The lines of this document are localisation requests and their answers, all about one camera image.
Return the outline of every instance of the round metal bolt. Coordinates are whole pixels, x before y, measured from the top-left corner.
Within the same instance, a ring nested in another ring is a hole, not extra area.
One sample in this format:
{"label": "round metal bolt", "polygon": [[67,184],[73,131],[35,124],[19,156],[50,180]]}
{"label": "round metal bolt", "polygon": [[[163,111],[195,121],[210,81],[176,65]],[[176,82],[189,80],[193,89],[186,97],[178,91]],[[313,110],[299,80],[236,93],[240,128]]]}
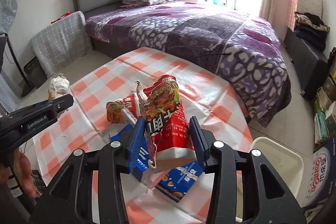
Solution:
{"label": "round metal bolt", "polygon": [[213,145],[217,148],[222,148],[224,146],[224,143],[221,141],[215,141]]}
{"label": "round metal bolt", "polygon": [[121,146],[121,143],[118,142],[118,141],[113,141],[113,142],[111,143],[111,146],[114,147],[114,148],[117,148],[117,147]]}
{"label": "round metal bolt", "polygon": [[73,154],[74,154],[75,156],[80,156],[81,154],[83,154],[83,150],[82,150],[82,149],[76,149],[76,150],[73,152]]}
{"label": "round metal bolt", "polygon": [[258,150],[258,149],[253,149],[253,150],[252,150],[252,155],[253,155],[253,156],[256,156],[256,157],[259,157],[259,156],[261,155],[261,152],[260,152],[260,150]]}

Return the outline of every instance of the fan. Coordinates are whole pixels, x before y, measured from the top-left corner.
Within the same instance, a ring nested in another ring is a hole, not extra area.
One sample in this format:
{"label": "fan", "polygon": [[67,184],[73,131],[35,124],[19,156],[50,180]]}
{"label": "fan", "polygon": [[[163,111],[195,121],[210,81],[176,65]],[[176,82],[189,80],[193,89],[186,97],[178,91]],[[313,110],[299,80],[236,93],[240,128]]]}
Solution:
{"label": "fan", "polygon": [[0,0],[0,34],[5,34],[7,44],[10,50],[10,53],[12,54],[13,60],[17,66],[17,69],[19,70],[22,78],[26,82],[26,85],[24,86],[22,90],[22,97],[26,96],[31,90],[33,89],[33,86],[29,83],[27,80],[25,74],[23,73],[16,56],[14,54],[14,50],[11,44],[11,41],[9,40],[8,33],[9,30],[13,24],[14,18],[16,16],[17,11],[17,1],[16,0]]}

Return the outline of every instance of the orange and white tablecloth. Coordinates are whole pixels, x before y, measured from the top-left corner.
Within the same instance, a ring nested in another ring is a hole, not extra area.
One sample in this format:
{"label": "orange and white tablecloth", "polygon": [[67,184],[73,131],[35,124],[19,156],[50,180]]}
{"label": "orange and white tablecloth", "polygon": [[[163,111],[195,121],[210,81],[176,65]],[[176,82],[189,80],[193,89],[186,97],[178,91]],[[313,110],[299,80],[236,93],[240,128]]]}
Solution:
{"label": "orange and white tablecloth", "polygon": [[[165,73],[177,78],[187,119],[196,116],[201,127],[232,148],[249,151],[253,141],[245,121],[247,110],[233,87],[224,79],[175,56],[151,48],[124,54],[71,86],[75,102],[57,123],[33,140],[41,175],[48,184],[73,150],[86,152],[106,143],[102,132],[110,126],[106,103],[124,98],[136,80],[151,86]],[[115,134],[120,126],[116,125]],[[208,212],[213,174],[202,174],[179,203],[157,189],[147,189],[132,175],[122,175],[130,223],[202,223]],[[97,172],[93,177],[93,220],[99,223]]]}

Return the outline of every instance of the blue snack box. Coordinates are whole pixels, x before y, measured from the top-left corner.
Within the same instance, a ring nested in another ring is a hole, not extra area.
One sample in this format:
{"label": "blue snack box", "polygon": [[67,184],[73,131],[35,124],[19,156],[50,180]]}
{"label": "blue snack box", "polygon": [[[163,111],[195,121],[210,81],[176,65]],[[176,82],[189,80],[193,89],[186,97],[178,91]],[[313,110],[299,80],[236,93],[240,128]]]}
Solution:
{"label": "blue snack box", "polygon": [[[120,135],[126,131],[133,129],[128,124],[117,135],[112,136],[111,141],[117,141]],[[145,138],[142,140],[140,148],[139,158],[137,160],[135,168],[133,168],[132,174],[135,178],[141,182],[143,173],[148,169],[148,160],[150,159],[147,150],[147,143]],[[199,167],[197,161],[190,162],[181,167],[174,168],[164,176],[162,180],[156,185],[156,188],[164,195],[179,202],[192,185],[198,180],[198,177],[202,174],[202,169]]]}

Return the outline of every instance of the gray trash can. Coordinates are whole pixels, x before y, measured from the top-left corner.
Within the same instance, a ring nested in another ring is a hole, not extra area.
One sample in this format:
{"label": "gray trash can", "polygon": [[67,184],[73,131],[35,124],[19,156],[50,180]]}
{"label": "gray trash can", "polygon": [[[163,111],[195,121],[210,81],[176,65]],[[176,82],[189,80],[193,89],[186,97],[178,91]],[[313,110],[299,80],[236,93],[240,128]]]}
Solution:
{"label": "gray trash can", "polygon": [[45,76],[45,73],[42,70],[37,57],[34,57],[32,60],[30,60],[23,70],[27,74],[29,82],[31,82],[37,89],[47,80],[47,77]]}

